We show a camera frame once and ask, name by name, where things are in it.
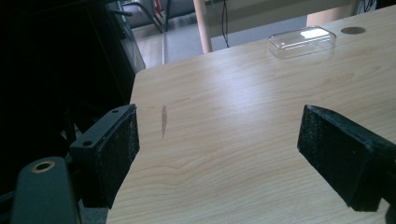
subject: transparent box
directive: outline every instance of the transparent box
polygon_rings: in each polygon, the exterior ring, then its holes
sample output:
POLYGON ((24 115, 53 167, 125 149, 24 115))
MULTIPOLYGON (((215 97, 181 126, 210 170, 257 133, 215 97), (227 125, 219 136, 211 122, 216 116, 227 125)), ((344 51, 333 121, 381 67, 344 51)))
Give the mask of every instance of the transparent box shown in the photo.
POLYGON ((336 35, 319 26, 272 35, 267 48, 278 58, 294 58, 335 47, 336 35))

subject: scratch on table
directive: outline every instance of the scratch on table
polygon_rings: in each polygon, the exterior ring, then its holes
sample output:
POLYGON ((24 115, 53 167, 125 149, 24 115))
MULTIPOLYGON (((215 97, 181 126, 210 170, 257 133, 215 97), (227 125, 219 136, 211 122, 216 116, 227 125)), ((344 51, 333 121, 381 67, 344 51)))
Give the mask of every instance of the scratch on table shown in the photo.
POLYGON ((165 136, 165 129, 166 129, 166 123, 168 120, 168 116, 166 113, 166 106, 163 106, 163 137, 165 136))

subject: wood grain surface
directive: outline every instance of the wood grain surface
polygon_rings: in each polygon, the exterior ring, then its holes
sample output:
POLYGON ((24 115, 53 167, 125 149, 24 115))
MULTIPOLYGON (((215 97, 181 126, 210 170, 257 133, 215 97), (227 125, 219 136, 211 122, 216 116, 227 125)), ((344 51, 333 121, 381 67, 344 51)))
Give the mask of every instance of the wood grain surface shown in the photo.
POLYGON ((107 222, 385 223, 386 202, 348 208, 297 138, 318 105, 396 143, 396 7, 323 27, 334 49, 285 60, 261 40, 137 74, 141 149, 107 222))

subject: plastic lid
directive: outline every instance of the plastic lid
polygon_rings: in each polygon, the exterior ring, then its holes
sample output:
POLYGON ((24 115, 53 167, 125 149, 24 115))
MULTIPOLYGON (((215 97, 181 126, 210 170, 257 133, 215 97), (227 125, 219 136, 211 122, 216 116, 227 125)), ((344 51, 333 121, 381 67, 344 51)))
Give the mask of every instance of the plastic lid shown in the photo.
POLYGON ((294 58, 333 49, 336 35, 319 26, 309 26, 300 30, 272 35, 267 48, 278 58, 294 58))

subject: chair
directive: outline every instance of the chair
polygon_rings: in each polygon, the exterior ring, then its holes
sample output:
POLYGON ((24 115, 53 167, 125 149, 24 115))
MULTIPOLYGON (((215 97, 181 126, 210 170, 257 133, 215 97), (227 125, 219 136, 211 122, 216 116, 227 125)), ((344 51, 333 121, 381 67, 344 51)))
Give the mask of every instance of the chair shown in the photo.
POLYGON ((155 14, 155 6, 152 0, 136 0, 134 2, 123 3, 122 8, 126 12, 132 12, 132 17, 127 17, 132 24, 132 28, 153 23, 160 33, 163 33, 163 29, 161 28, 163 24, 155 14))
POLYGON ((160 0, 165 9, 165 32, 168 31, 168 21, 175 17, 185 16, 195 12, 193 0, 160 0))

